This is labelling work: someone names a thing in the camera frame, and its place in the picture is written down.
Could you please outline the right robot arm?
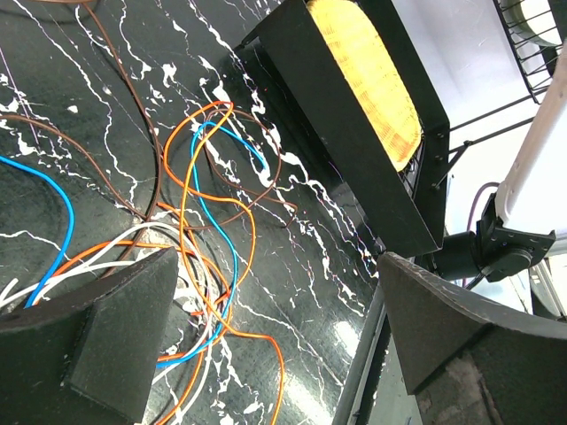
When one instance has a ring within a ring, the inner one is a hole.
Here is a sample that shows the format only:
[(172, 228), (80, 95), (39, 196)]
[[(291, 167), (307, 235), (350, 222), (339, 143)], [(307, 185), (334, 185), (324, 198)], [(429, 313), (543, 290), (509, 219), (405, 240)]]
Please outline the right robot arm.
[(566, 227), (566, 56), (475, 230), (445, 238), (423, 267), (447, 281), (499, 282), (536, 267)]

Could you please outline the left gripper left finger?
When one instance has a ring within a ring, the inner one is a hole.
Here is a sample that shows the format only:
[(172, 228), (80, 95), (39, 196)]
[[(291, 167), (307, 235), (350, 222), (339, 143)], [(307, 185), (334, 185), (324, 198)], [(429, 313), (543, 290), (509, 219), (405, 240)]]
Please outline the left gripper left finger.
[(173, 248), (1, 318), (3, 424), (144, 417), (178, 275)]

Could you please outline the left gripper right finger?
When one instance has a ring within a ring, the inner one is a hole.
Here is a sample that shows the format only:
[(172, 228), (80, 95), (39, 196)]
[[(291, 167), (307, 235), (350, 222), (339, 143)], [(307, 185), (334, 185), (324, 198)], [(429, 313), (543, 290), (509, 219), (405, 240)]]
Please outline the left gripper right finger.
[(565, 323), (499, 304), (392, 252), (378, 271), (424, 424), (566, 422)]

